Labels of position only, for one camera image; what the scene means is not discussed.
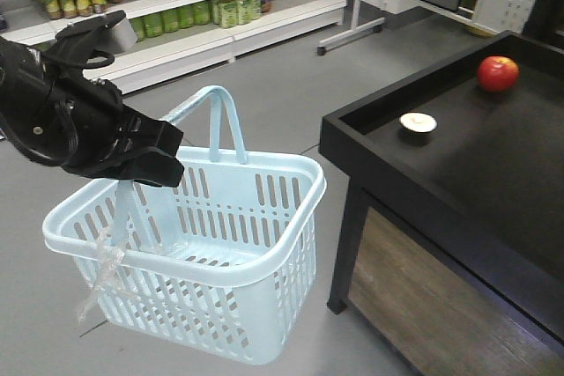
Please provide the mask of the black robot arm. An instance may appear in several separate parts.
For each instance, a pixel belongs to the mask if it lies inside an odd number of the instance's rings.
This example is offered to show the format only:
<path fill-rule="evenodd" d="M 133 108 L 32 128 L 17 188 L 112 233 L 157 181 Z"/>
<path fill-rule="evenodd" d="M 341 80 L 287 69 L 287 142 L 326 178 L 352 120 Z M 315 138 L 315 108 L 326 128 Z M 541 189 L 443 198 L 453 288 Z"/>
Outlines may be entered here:
<path fill-rule="evenodd" d="M 89 81 L 80 69 L 6 39 L 1 131 L 30 161 L 88 179 L 175 188 L 184 172 L 176 157 L 183 133 L 173 124 L 124 105 L 113 83 Z"/>

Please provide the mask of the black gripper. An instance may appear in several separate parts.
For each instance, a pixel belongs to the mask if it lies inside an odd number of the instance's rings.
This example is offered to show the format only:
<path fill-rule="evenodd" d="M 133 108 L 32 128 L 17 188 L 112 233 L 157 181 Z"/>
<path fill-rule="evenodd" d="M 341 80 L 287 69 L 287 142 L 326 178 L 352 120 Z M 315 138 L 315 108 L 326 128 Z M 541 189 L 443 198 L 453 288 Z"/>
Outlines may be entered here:
<path fill-rule="evenodd" d="M 117 87 L 48 79 L 33 86 L 33 161 L 80 176 L 176 188 L 183 132 L 127 107 Z"/>

